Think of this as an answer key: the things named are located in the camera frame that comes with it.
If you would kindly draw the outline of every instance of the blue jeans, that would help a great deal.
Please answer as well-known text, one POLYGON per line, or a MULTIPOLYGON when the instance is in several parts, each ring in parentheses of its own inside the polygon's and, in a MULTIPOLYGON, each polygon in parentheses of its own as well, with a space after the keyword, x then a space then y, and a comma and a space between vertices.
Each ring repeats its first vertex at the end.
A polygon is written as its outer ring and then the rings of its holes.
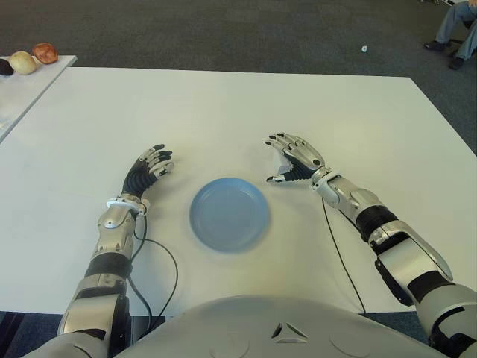
POLYGON ((447 43, 450 40, 450 35, 454 30, 455 26, 462 21, 474 21, 472 27, 469 30, 469 34, 465 39, 464 43, 461 45, 456 57, 461 57, 464 60, 467 60, 472 56, 473 51, 477 48, 477 7, 469 6, 468 1, 459 2, 452 6, 449 11, 447 11, 446 17, 440 25, 439 31, 437 32, 436 41, 439 43, 447 43))

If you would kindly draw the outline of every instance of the grey carpet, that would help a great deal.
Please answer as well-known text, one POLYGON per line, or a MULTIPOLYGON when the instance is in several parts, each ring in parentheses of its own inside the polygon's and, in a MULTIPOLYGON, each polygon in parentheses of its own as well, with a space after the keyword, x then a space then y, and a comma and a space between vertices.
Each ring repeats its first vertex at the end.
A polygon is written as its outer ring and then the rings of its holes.
MULTIPOLYGON (((444 54, 423 50, 447 9, 416 0, 3 1, 0 54, 49 41, 76 54, 76 66, 407 76, 476 152, 476 57, 455 72, 444 54)), ((461 25, 455 35, 466 33, 461 25)))

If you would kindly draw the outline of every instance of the black joint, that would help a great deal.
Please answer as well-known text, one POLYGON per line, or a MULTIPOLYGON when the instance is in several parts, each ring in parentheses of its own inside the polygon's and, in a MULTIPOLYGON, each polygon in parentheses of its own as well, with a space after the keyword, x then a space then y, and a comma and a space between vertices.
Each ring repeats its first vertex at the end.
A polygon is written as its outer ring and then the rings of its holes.
POLYGON ((434 327, 429 337, 429 345, 451 358, 458 358, 469 346, 476 342, 463 333, 447 337, 439 327, 434 327))
POLYGON ((356 218, 356 227, 361 233, 362 239, 368 242, 375 229, 394 220, 397 220, 397 217, 387 207, 381 205, 368 207, 356 218))
POLYGON ((376 253, 376 255, 379 255, 406 239, 409 239, 409 235, 407 233, 396 233, 389 239, 386 239, 381 245, 378 245, 375 242, 371 242, 370 246, 376 253))
POLYGON ((126 326, 129 320, 129 300, 119 295, 114 307, 110 338, 110 357, 114 357, 126 348, 126 326))
POLYGON ((374 262, 376 269, 382 277, 382 280, 386 283, 386 286, 389 288, 393 296, 401 303, 406 306, 412 306, 413 302, 409 295, 402 289, 402 287, 394 280, 389 271, 382 264, 380 259, 377 259, 374 262))
POLYGON ((99 338, 101 341, 106 336, 106 332, 98 328, 89 328, 88 330, 77 330, 76 332, 85 333, 88 336, 99 338))
POLYGON ((126 285, 120 280, 117 280, 112 287, 91 287, 84 289, 78 293, 76 299, 115 295, 118 293, 121 295, 126 294, 126 285))
POLYGON ((454 283, 446 280, 438 271, 428 271, 419 277, 414 278, 409 284, 408 289, 411 291, 417 302, 421 302, 423 298, 432 290, 442 286, 452 286, 454 283))
POLYGON ((89 267, 84 277, 93 274, 115 274, 126 280, 130 272, 131 262, 125 255, 107 252, 98 255, 89 262, 89 267))

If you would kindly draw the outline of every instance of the robot forearm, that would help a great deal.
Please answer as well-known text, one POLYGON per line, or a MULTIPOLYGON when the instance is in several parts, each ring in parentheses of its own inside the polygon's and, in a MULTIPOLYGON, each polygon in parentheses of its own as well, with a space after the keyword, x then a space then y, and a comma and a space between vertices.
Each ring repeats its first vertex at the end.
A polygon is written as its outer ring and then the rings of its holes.
POLYGON ((83 280, 80 281, 52 339, 29 357, 111 357, 125 348, 129 317, 126 279, 131 272, 133 235, 137 216, 146 213, 144 191, 174 164, 171 151, 155 145, 133 164, 122 194, 107 202, 98 220, 99 239, 83 280))
POLYGON ((416 306, 431 346, 458 357, 477 339, 476 293, 452 282, 446 261, 378 197, 330 168, 312 175, 312 188, 340 210, 377 255, 382 279, 394 296, 416 306))
POLYGON ((108 201, 98 221, 99 239, 84 279, 80 281, 58 328, 58 335, 87 333, 111 352, 125 347, 129 315, 126 279, 131 271, 136 216, 145 214, 138 197, 124 193, 108 201))

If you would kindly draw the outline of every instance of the small white table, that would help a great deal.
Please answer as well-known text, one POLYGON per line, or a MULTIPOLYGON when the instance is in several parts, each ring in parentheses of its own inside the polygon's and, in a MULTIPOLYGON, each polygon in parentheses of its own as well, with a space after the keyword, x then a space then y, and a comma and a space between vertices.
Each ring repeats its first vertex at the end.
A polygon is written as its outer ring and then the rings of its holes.
POLYGON ((0 142, 61 72, 75 61, 76 56, 59 56, 58 61, 50 65, 37 61, 37 70, 29 75, 18 72, 11 76, 0 75, 0 142))
MULTIPOLYGON (((70 68, 0 145, 0 309, 63 313, 106 200, 137 156, 164 142, 176 169, 146 196, 149 237, 179 264, 166 315, 242 294, 359 312, 319 196, 304 182, 265 182, 274 152, 263 141, 276 131, 307 138, 327 165, 373 190, 444 256, 456 282, 476 289, 476 156, 411 79, 70 68), (267 233, 243 254, 208 249, 189 226, 195 194, 221 177, 248 180, 270 207, 267 233)), ((352 226, 329 217, 367 310, 408 310, 352 226)), ((132 276, 157 314, 174 282, 170 258, 146 243, 132 276)), ((128 292, 131 314, 144 315, 128 292)))

